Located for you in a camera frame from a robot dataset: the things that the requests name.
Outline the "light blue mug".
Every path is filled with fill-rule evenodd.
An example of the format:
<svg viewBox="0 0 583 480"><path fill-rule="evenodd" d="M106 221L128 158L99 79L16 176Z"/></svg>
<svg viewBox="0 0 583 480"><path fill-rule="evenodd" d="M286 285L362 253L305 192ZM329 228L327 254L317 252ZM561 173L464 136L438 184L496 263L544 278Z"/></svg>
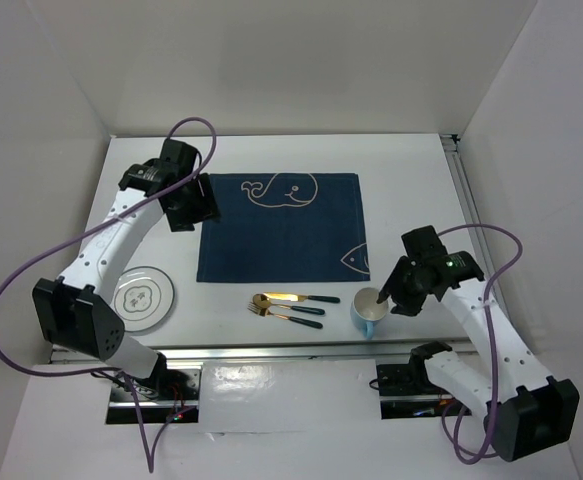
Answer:
<svg viewBox="0 0 583 480"><path fill-rule="evenodd" d="M371 340L375 334L377 324L389 312L387 301L378 303L379 291L372 287L359 290L353 297L350 315L354 326L362 333L366 340Z"/></svg>

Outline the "navy blue whale placemat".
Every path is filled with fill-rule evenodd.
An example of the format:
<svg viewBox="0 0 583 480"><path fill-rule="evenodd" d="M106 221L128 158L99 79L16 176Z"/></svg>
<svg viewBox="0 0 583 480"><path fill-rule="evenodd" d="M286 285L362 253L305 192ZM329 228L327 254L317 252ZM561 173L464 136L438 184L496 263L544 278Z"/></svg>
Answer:
<svg viewBox="0 0 583 480"><path fill-rule="evenodd" d="M355 173L213 174L200 283L342 283L370 278Z"/></svg>

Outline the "gold spoon green handle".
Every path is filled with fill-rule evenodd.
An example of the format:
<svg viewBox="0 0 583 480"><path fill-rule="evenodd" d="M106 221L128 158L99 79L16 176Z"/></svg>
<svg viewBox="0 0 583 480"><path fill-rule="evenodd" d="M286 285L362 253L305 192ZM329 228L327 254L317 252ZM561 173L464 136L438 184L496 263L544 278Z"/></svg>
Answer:
<svg viewBox="0 0 583 480"><path fill-rule="evenodd" d="M295 305L286 305L279 302L272 302L263 294L256 294L252 297L252 302L261 308L270 308L270 307L277 307L286 310L291 310L295 312L316 315L316 316L325 316L326 312L320 308L313 308L313 307L302 307L302 306L295 306Z"/></svg>

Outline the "gold knife green handle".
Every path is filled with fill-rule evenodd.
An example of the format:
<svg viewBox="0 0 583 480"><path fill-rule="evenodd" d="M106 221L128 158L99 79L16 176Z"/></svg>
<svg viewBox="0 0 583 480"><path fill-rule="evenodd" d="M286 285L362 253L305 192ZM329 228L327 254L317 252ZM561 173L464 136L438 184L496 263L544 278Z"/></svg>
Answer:
<svg viewBox="0 0 583 480"><path fill-rule="evenodd" d="M282 293L282 292L264 292L263 295L268 299L288 301L288 302L304 302L304 301L316 301L322 303L339 304L341 299L334 296L321 296L321 295L300 295L292 293Z"/></svg>

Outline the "white plate green rim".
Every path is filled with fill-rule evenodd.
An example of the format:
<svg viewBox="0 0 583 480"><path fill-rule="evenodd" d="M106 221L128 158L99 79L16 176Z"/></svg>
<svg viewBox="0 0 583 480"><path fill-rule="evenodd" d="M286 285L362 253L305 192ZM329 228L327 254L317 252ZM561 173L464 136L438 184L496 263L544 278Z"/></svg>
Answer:
<svg viewBox="0 0 583 480"><path fill-rule="evenodd" d="M110 306L127 332L143 334L170 315L175 300L173 281L163 270L140 266L120 276Z"/></svg>

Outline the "gold fork green handle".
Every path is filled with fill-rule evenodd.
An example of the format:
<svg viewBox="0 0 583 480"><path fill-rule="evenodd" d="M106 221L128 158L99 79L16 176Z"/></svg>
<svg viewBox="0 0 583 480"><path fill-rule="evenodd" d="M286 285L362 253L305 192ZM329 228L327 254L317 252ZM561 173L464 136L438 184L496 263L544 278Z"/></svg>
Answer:
<svg viewBox="0 0 583 480"><path fill-rule="evenodd" d="M309 327L312 329L321 330L324 328L324 326L321 322L303 319L303 318L294 317L294 316L289 316L289 315L273 313L268 308L262 308L262 307L259 307L255 304L253 304L253 303L250 303L248 305L248 310L250 312L254 313L255 315L260 316L260 317L272 316L272 317L283 319L283 320L286 320L286 321L289 321L289 322L292 322L292 323L295 323L298 325L306 326L306 327Z"/></svg>

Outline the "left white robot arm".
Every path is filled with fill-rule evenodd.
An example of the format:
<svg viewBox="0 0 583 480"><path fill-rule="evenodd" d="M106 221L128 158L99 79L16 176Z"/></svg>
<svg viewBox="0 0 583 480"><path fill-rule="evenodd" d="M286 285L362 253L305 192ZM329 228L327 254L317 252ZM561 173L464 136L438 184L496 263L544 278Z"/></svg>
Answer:
<svg viewBox="0 0 583 480"><path fill-rule="evenodd" d="M189 378L127 333L111 303L125 267L161 219L173 232L219 219L209 176L194 172L199 156L192 145L167 139L158 157L129 167L101 231L57 279L41 279L32 291L45 340L123 371L147 399L185 394Z"/></svg>

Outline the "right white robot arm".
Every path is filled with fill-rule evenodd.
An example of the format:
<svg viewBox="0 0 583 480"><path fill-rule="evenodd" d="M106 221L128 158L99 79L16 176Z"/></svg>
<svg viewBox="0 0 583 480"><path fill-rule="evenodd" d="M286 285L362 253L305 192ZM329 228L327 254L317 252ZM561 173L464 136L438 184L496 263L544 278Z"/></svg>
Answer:
<svg viewBox="0 0 583 480"><path fill-rule="evenodd" d="M392 301L396 315L415 317L434 297L458 321L489 371L481 374L442 341L410 353L411 387L450 394L461 405L458 415L472 415L484 429L482 444L471 451L460 444L458 425L444 427L457 459L465 465L493 457L513 462L567 442L579 391L537 359L491 295L495 281L515 262L487 277L468 252L449 252L431 225L403 234L402 242L405 253L377 300Z"/></svg>

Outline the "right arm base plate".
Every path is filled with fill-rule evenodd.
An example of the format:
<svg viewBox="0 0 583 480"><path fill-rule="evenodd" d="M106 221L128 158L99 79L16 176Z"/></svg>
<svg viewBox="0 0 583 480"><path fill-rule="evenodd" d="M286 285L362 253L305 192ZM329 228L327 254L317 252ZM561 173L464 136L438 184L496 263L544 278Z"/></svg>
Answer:
<svg viewBox="0 0 583 480"><path fill-rule="evenodd" d="M408 363L378 364L369 387L379 395L382 419L456 416L461 404L447 391L423 380Z"/></svg>

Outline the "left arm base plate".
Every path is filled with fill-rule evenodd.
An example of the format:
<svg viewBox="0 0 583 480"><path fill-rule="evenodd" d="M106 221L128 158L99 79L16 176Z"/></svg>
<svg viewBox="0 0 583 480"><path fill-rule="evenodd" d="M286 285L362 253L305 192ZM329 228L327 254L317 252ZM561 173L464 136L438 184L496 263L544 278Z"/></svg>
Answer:
<svg viewBox="0 0 583 480"><path fill-rule="evenodd" d="M148 425L197 423L202 380L200 365L180 369L183 378L161 390L142 385L137 379L126 381L122 374L112 376L105 423L107 425L137 425L136 405L142 421Z"/></svg>

